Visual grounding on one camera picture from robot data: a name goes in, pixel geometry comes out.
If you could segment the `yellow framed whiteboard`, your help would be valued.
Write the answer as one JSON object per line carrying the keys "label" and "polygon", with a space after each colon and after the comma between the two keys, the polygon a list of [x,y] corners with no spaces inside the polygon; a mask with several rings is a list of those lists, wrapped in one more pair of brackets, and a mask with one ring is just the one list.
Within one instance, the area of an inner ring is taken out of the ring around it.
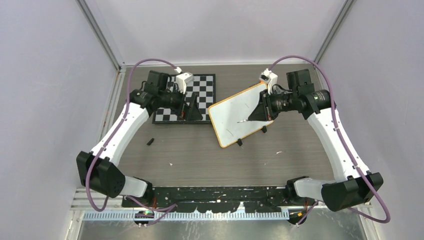
{"label": "yellow framed whiteboard", "polygon": [[208,115],[221,148],[237,143],[238,140],[242,140],[261,130],[264,126],[273,123],[273,121],[237,123],[249,117],[258,105],[260,92],[266,89],[267,85],[261,82],[208,108]]}

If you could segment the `black white checkerboard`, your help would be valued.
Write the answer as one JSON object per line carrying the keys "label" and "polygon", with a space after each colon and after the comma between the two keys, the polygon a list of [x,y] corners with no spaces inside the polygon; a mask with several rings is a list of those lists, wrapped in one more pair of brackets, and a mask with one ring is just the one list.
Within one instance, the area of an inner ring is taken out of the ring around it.
{"label": "black white checkerboard", "polygon": [[202,114],[201,120],[186,121],[178,117],[170,108],[159,108],[152,117],[152,123],[159,124],[210,124],[208,108],[216,102],[216,75],[195,74],[193,82],[186,87],[186,96],[197,96],[197,107]]}

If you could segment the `black marker cap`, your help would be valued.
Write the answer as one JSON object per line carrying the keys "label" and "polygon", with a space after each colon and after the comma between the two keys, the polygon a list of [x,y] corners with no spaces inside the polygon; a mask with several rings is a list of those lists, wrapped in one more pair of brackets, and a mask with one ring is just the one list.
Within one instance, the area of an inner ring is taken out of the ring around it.
{"label": "black marker cap", "polygon": [[146,144],[146,145],[147,145],[147,146],[150,146],[150,145],[154,142],[154,140],[155,140],[154,138],[151,138],[151,139],[147,142],[147,144]]}

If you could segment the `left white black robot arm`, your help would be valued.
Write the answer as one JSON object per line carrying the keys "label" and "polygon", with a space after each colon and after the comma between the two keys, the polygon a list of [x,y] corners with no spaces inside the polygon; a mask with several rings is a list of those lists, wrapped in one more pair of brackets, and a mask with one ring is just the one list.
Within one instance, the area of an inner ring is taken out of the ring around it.
{"label": "left white black robot arm", "polygon": [[141,207],[153,202],[151,183],[124,175],[118,165],[135,133],[158,109],[170,109],[184,121],[202,120],[196,95],[186,97],[194,75],[189,72],[176,75],[173,87],[168,87],[170,77],[151,70],[142,88],[129,93],[119,118],[103,139],[89,152],[81,151],[77,155],[77,169],[84,187],[109,198],[132,196]]}

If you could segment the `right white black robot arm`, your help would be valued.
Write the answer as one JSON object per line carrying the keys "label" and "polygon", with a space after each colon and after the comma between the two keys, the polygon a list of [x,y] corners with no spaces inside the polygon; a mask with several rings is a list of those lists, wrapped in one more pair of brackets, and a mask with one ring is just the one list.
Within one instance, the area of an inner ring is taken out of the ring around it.
{"label": "right white black robot arm", "polygon": [[256,108],[247,121],[273,121],[279,113],[302,114],[317,134],[330,161],[334,179],[316,180],[308,176],[286,182],[284,196],[291,205],[305,199],[323,202],[331,211],[368,203],[384,183],[380,173],[370,172],[354,150],[341,124],[338,111],[332,109],[328,90],[316,90],[308,69],[287,73],[288,89],[277,84],[278,76],[265,69],[259,80],[266,84],[260,91]]}

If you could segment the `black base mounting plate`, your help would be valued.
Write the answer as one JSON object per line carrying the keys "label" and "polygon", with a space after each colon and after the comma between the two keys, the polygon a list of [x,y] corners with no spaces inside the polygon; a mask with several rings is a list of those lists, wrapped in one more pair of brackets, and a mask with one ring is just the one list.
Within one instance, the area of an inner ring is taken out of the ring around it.
{"label": "black base mounting plate", "polygon": [[312,198],[292,198],[283,186],[152,187],[142,197],[123,197],[122,207],[171,207],[173,213],[276,213],[282,207],[302,210],[315,202]]}

